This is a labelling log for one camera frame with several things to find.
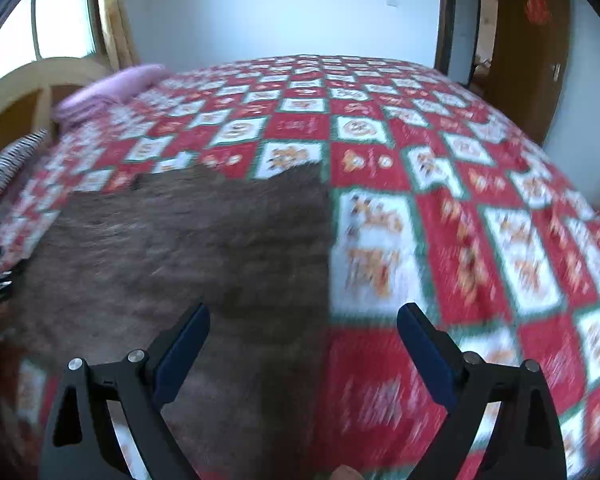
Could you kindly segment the brown wooden door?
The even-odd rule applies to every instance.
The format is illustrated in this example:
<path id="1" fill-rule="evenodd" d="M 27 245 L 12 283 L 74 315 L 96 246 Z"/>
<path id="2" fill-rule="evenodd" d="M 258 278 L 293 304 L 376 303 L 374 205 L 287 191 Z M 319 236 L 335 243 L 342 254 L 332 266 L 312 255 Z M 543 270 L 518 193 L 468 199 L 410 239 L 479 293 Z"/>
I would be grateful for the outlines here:
<path id="1" fill-rule="evenodd" d="M 550 24 L 532 25 L 526 0 L 498 0 L 493 58 L 483 99 L 543 144 L 562 92 L 570 45 L 570 0 L 547 0 Z"/>

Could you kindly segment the dark door frame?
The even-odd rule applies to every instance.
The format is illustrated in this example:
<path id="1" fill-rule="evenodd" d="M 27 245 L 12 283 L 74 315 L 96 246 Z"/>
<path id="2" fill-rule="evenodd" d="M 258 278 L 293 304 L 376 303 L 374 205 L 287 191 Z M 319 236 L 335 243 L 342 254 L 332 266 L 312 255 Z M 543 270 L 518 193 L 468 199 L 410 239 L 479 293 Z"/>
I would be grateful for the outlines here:
<path id="1" fill-rule="evenodd" d="M 442 74 L 449 73 L 453 45 L 456 0 L 440 0 L 439 28 L 434 67 Z"/>

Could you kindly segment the grey striped pillow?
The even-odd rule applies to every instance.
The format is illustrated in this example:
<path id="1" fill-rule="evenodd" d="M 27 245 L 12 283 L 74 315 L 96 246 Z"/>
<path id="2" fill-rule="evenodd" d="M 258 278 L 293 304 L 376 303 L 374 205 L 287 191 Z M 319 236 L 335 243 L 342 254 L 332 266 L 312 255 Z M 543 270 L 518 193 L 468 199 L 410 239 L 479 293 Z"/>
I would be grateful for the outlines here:
<path id="1" fill-rule="evenodd" d="M 19 177 L 38 163 L 51 140 L 47 129 L 38 129 L 0 151 L 0 200 Z"/>

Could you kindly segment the window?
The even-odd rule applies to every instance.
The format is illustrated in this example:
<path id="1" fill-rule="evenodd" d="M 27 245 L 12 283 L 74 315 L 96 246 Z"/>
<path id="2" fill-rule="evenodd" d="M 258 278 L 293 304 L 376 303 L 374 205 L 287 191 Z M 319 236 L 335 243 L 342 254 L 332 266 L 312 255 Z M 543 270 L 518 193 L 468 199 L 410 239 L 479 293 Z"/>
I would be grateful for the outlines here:
<path id="1" fill-rule="evenodd" d="M 97 50 L 95 0 L 16 0 L 0 25 L 0 60 L 86 58 Z"/>

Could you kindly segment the red checkered cartoon bedspread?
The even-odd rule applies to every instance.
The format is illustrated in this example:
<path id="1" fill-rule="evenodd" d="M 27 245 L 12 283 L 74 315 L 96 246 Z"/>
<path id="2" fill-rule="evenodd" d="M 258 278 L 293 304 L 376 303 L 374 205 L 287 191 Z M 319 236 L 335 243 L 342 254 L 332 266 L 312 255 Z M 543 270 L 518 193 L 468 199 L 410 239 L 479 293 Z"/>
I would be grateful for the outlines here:
<path id="1" fill-rule="evenodd" d="M 74 193 L 203 166 L 329 189 L 328 321 L 301 469 L 408 479 L 445 419 L 396 329 L 414 302 L 460 351 L 540 364 L 570 479 L 600 478 L 600 218 L 499 110 L 390 58 L 259 58 L 167 76 L 52 135 L 0 200 L 0 478 L 33 479 L 61 367 L 8 340 L 34 248 Z"/>

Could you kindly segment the brown knitted sweater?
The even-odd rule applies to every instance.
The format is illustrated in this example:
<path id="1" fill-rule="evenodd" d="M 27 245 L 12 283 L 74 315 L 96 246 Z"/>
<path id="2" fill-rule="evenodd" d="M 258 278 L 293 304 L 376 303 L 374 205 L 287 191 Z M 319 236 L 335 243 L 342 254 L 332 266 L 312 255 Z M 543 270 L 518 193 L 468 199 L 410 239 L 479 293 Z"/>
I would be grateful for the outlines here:
<path id="1" fill-rule="evenodd" d="M 210 334 L 166 422 L 204 474 L 290 478 L 314 410 L 331 247 L 317 164 L 262 180 L 196 166 L 74 193 L 32 252 L 7 337 L 54 370 L 99 364 L 205 304 Z"/>

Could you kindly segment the beige wooden headboard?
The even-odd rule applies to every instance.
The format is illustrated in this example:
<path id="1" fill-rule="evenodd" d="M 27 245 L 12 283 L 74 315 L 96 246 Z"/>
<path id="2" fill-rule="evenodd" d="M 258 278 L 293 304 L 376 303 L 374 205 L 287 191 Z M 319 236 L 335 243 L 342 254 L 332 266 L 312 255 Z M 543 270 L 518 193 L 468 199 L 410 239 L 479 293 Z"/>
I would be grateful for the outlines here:
<path id="1" fill-rule="evenodd" d="M 112 74 L 99 58 L 46 58 L 0 79 L 0 151 L 31 132 L 52 125 L 54 106 Z"/>

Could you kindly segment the red door decoration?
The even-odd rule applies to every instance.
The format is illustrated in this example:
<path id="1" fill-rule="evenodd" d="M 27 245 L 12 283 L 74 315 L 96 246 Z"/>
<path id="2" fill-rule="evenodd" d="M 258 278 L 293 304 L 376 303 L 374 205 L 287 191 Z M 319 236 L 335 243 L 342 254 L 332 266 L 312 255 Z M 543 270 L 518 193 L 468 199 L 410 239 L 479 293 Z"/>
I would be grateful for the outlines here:
<path id="1" fill-rule="evenodd" d="M 547 0 L 526 0 L 524 14 L 530 24 L 544 26 L 550 24 L 553 18 Z"/>

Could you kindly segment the beige curtain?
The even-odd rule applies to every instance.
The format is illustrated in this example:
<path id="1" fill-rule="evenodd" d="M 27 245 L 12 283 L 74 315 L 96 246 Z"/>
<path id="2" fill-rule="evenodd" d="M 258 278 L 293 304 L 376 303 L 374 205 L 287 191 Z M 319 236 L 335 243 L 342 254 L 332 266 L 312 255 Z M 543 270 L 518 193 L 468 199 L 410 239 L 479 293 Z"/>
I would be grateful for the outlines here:
<path id="1" fill-rule="evenodd" d="M 97 1 L 102 38 L 111 68 L 118 72 L 137 65 L 140 58 L 135 49 L 123 0 Z"/>

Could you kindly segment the folded pink blanket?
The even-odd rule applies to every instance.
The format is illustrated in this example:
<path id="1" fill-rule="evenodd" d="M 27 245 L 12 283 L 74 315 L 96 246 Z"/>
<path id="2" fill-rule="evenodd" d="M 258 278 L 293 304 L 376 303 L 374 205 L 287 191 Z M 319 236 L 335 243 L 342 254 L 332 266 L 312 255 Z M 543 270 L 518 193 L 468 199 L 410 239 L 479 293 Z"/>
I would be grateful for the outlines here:
<path id="1" fill-rule="evenodd" d="M 53 120 L 70 129 L 94 119 L 110 106 L 128 102 L 169 76 L 166 66 L 144 64 L 119 70 L 74 92 L 53 110 Z"/>

